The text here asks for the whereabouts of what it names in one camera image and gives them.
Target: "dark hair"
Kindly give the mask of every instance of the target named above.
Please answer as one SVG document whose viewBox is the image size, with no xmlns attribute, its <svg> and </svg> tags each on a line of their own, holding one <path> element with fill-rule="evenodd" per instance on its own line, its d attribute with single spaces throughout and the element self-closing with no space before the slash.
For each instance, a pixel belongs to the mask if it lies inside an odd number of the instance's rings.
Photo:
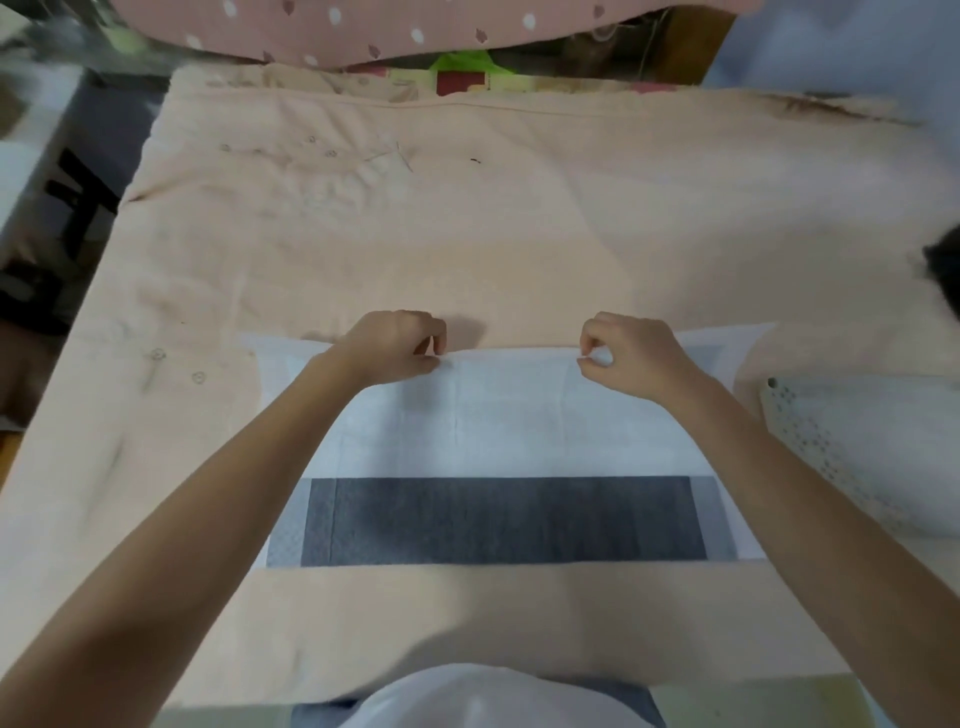
<svg viewBox="0 0 960 728">
<path fill-rule="evenodd" d="M 926 270 L 937 281 L 953 313 L 960 319 L 960 225 L 924 248 Z"/>
</svg>

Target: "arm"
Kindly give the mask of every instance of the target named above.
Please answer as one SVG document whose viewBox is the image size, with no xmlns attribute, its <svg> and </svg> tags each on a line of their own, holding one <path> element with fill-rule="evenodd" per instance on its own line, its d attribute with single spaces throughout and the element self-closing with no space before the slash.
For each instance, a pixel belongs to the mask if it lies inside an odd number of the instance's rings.
<svg viewBox="0 0 960 728">
<path fill-rule="evenodd" d="M 0 725 L 149 725 L 333 421 L 364 387 L 433 371 L 431 337 L 443 353 L 443 321 L 378 311 L 314 357 L 60 607 L 0 683 Z"/>
<path fill-rule="evenodd" d="M 586 354 L 606 344 L 613 364 Z M 960 599 L 770 435 L 669 327 L 600 313 L 589 379 L 666 408 L 723 481 L 783 581 L 901 728 L 960 725 Z"/>
</svg>

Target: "green object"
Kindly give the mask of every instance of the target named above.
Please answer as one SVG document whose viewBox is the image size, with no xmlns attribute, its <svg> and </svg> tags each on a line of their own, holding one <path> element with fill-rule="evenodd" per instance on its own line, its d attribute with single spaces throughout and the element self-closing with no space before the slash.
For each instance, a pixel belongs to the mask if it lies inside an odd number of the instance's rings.
<svg viewBox="0 0 960 728">
<path fill-rule="evenodd" d="M 434 73 L 438 71 L 467 71 L 468 73 L 489 73 L 492 76 L 497 74 L 506 76 L 514 75 L 514 72 L 509 68 L 504 68 L 494 63 L 487 51 L 454 51 L 453 53 L 444 53 L 433 61 L 430 70 Z"/>
</svg>

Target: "hand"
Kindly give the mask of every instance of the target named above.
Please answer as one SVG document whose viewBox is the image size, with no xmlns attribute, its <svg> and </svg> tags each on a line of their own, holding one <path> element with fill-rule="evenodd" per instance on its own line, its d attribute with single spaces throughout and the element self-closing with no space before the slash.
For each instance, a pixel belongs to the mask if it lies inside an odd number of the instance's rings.
<svg viewBox="0 0 960 728">
<path fill-rule="evenodd" d="M 613 364 L 604 366 L 588 355 L 607 346 Z M 602 311 L 584 324 L 577 360 L 583 375 L 624 394 L 666 406 L 691 380 L 706 376 L 686 355 L 673 331 L 663 321 L 635 319 Z"/>
<path fill-rule="evenodd" d="M 372 311 L 324 357 L 344 362 L 361 387 L 429 374 L 446 351 L 446 322 L 423 311 Z"/>
</svg>

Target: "pink polka dot fabric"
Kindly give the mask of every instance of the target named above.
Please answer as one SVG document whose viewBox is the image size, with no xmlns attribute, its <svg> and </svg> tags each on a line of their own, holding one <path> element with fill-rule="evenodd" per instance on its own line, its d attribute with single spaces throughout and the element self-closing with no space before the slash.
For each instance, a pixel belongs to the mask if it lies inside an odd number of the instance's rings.
<svg viewBox="0 0 960 728">
<path fill-rule="evenodd" d="M 705 0 L 748 12 L 763 0 Z M 230 56 L 336 68 L 502 48 L 622 22 L 662 0 L 113 0 L 145 36 Z"/>
</svg>

